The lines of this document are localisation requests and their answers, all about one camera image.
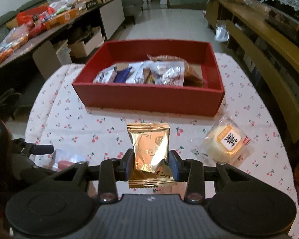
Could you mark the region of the bag of orange fruit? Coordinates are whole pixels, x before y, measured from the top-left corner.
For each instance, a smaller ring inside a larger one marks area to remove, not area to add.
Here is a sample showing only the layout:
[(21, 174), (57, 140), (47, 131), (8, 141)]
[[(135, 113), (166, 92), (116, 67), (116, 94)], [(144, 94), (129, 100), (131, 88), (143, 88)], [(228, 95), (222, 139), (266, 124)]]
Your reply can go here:
[(29, 40), (29, 29), (26, 24), (11, 29), (0, 43), (0, 64), (14, 51), (21, 48)]

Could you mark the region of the white green wafer pack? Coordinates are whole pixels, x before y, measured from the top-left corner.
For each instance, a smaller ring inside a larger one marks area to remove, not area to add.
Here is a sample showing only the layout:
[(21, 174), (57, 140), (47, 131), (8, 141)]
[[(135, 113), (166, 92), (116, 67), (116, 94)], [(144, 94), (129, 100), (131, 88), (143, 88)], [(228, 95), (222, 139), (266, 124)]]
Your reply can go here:
[(113, 83), (115, 77), (117, 76), (117, 66), (116, 64), (101, 70), (96, 77), (93, 79), (92, 83)]

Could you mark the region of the gold foil snack packet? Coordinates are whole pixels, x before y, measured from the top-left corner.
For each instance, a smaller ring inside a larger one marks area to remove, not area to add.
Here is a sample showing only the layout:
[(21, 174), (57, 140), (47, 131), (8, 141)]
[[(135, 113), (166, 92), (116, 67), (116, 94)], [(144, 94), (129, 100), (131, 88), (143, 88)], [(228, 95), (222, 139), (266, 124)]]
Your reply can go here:
[(134, 122), (127, 124), (133, 144), (134, 167), (128, 185), (132, 189), (172, 186), (175, 184), (167, 163), (168, 123)]

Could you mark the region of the blue foil snack bag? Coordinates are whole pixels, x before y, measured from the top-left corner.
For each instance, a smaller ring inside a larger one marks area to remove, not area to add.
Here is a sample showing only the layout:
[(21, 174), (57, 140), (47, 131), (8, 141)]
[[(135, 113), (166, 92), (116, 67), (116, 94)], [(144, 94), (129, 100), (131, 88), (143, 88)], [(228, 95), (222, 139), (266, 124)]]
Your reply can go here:
[(123, 70), (117, 71), (115, 76), (114, 83), (125, 83), (128, 75), (130, 74), (132, 68), (125, 68)]

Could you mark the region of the red cardboard box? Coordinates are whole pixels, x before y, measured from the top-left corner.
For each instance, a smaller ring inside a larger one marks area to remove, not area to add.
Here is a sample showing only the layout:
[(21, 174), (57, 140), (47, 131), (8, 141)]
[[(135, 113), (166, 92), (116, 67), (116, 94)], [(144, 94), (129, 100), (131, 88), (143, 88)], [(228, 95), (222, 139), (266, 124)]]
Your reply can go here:
[[(203, 77), (203, 87), (154, 84), (151, 73), (144, 84), (92, 83), (96, 75), (116, 64), (149, 61), (147, 55), (169, 55), (186, 60)], [(207, 42), (176, 39), (119, 40), (105, 42), (73, 82), (85, 106), (125, 110), (216, 115), (225, 91), (212, 47)]]

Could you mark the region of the brown tofu snack packet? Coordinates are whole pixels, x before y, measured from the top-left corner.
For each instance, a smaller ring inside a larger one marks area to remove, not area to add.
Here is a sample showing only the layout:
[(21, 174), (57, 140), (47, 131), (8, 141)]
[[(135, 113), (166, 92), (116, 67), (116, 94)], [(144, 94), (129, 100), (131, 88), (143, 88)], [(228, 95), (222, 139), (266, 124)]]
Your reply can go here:
[(204, 80), (184, 59), (169, 55), (147, 55), (154, 84), (167, 86), (203, 87)]

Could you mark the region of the white printed snack pouch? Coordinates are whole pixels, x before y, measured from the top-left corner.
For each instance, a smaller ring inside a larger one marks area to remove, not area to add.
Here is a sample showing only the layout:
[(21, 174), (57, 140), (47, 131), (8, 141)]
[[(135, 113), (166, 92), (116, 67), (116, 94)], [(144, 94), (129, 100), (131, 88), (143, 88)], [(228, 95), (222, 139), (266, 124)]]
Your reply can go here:
[(183, 86), (185, 64), (182, 61), (152, 62), (150, 72), (156, 85)]

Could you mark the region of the red plastic bag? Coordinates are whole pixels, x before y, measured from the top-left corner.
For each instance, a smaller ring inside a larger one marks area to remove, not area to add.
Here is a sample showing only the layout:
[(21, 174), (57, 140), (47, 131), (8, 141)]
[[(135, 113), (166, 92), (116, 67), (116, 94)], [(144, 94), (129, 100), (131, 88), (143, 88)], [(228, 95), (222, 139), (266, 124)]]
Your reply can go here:
[(55, 12), (56, 10), (50, 6), (39, 6), (19, 12), (16, 19), (19, 26), (27, 24), (30, 21), (43, 23), (50, 20)]

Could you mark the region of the white pouch in box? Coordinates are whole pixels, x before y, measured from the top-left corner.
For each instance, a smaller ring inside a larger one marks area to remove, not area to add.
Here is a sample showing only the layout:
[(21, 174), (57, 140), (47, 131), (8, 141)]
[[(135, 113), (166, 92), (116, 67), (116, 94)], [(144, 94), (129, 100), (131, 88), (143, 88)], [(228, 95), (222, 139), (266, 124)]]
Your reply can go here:
[(150, 74), (152, 61), (130, 63), (130, 73), (125, 81), (126, 84), (144, 84)]

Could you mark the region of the pink sausages vacuum pack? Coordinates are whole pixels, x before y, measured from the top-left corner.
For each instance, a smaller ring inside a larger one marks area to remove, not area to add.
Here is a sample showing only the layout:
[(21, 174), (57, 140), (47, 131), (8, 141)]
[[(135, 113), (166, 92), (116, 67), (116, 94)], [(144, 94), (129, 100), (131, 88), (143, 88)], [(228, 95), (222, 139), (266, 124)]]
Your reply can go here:
[(61, 171), (78, 162), (86, 162), (86, 158), (79, 154), (62, 149), (56, 149), (54, 152), (54, 159), (52, 161), (52, 170)]

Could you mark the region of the long side table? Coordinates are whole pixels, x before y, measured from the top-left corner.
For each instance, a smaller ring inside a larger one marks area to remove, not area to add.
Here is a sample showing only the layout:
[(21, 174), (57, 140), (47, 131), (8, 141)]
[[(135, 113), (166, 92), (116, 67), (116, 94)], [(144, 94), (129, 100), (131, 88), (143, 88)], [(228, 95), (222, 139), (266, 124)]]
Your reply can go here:
[(47, 30), (44, 22), (39, 24), (38, 26), (35, 26), (34, 28), (29, 29), (29, 40), (27, 43), (25, 43), (21, 48), (14, 51), (4, 62), (0, 64), (0, 68), (3, 68), (5, 65), (11, 63), (12, 61), (15, 61), (19, 57), (29, 53), (31, 50), (33, 50), (35, 47), (37, 47), (40, 43), (42, 43), (44, 40), (46, 40), (49, 36), (53, 35), (56, 31), (60, 30), (62, 27), (65, 27), (66, 25), (69, 25), (73, 23), (75, 20), (78, 20), (82, 18), (83, 16), (86, 16), (93, 11), (97, 9), (102, 9), (107, 5), (111, 5), (116, 0), (86, 0), (80, 3), (85, 9), (83, 11), (79, 11), (80, 14), (76, 18), (70, 20), (68, 23), (63, 24), (61, 26), (57, 26), (53, 29)]

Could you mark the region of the orange cardboard box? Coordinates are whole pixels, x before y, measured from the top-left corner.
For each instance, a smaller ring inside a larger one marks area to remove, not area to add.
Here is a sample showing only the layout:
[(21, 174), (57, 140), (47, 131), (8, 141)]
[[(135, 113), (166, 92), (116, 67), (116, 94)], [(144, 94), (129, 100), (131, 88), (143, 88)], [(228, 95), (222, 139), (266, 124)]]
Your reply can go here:
[(68, 11), (65, 11), (61, 14), (58, 14), (57, 16), (51, 18), (50, 20), (46, 21), (44, 23), (47, 30), (53, 29), (57, 26), (61, 26), (63, 24), (68, 23), (70, 20), (76, 18), (79, 16), (80, 12), (79, 9), (74, 8), (70, 9)]

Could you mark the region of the wooden tv cabinet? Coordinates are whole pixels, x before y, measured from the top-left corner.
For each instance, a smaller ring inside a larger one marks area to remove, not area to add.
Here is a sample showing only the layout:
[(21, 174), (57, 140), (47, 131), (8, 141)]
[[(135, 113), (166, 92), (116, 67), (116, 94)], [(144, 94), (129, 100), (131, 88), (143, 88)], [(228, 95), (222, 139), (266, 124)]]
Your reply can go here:
[(210, 27), (226, 22), (229, 41), (243, 49), (269, 87), (293, 142), (299, 141), (299, 48), (269, 25), (260, 3), (208, 0)]

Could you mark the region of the white storage box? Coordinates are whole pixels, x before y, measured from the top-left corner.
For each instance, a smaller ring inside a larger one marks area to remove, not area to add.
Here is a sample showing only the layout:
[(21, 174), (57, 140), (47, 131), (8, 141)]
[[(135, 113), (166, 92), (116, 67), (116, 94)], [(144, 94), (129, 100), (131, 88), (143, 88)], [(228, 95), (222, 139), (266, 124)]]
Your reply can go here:
[(94, 27), (85, 36), (70, 44), (70, 55), (74, 58), (88, 57), (94, 49), (100, 48), (105, 41), (101, 28)]

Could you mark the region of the cherry print tablecloth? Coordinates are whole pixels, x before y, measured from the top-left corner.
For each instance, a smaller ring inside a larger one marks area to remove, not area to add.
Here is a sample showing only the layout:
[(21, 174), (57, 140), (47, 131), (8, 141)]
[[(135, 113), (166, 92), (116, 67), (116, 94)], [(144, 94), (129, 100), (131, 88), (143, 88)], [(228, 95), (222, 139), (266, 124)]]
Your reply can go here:
[(252, 153), (241, 155), (235, 165), (297, 201), (293, 173), (274, 121), (256, 89), (238, 63), (229, 55), (216, 53), (225, 97), (213, 118), (171, 113), (86, 108), (72, 83), (83, 69), (70, 64), (57, 70), (43, 85), (31, 110), (25, 139), (51, 144), (57, 151), (80, 155), (89, 164), (121, 158), (132, 147), (129, 122), (166, 122), (170, 126), (169, 147), (183, 159), (213, 162), (201, 144), (221, 116), (230, 117), (250, 138)]

